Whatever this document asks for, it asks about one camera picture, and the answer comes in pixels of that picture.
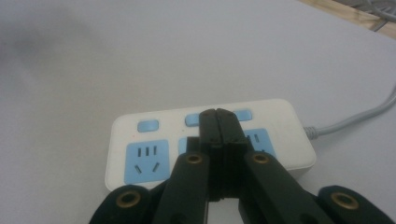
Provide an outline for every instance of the white tabletop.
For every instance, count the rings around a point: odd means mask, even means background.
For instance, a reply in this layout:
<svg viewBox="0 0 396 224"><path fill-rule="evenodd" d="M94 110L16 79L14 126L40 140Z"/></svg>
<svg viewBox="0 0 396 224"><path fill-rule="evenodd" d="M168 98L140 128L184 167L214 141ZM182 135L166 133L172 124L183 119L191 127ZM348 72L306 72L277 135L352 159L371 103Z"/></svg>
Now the white tabletop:
<svg viewBox="0 0 396 224"><path fill-rule="evenodd" d="M292 0L0 3L0 223L88 223L121 115L282 98L322 127L382 103L396 42ZM396 220L396 108L312 144L300 184ZM242 223L236 203L209 223Z"/></svg>

